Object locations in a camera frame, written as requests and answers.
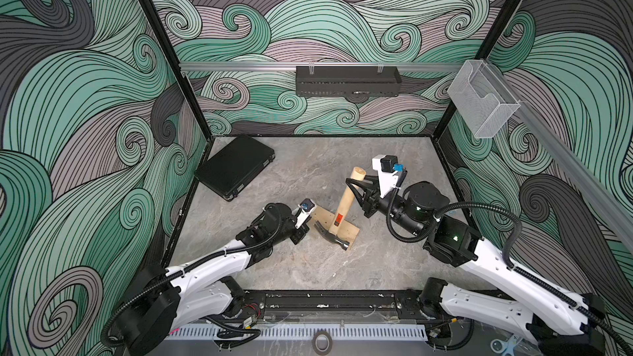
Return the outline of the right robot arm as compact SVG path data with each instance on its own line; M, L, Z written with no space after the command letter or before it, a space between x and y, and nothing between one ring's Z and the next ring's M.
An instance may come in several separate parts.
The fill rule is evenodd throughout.
M511 258L510 250L522 230L520 219L511 212L491 204L451 203L427 181L405 189L399 184L383 187L376 176L367 181L348 178L346 184L367 216L384 214L387 229L396 239L421 242L436 260L486 280L503 294L495 297L431 279L420 299L424 311L509 331L544 355L604 355L608 338L625 354L632 353L632 347L607 323L600 297L565 289ZM514 228L504 247L499 249L474 227L449 217L462 208L489 210L512 221Z

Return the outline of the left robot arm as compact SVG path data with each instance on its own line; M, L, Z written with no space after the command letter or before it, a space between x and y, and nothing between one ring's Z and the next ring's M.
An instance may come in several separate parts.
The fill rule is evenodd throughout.
M269 203L219 250L182 265L151 264L142 269L115 303L102 328L101 343L145 355L192 321L236 316L244 306L244 291L232 275L270 257L275 246L287 239L299 244L315 208L311 199L296 209Z

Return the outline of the wooden handle claw hammer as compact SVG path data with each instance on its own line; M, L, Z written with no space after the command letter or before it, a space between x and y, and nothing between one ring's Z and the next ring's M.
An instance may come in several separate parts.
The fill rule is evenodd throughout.
M356 199L354 198L353 193L349 190L348 186L346 186L346 191L343 193L343 196L340 199L336 212L333 213L336 217L336 225L341 223L342 220L346 220L347 222L349 222L347 220L347 216L354 202L356 202Z

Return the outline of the wooden board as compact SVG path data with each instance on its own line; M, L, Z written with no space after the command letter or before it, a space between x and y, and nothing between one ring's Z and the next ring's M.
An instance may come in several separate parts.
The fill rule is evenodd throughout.
M318 205L311 212L310 218L311 224L319 235L344 251L352 247L360 232L358 227L346 220L336 225L335 215Z

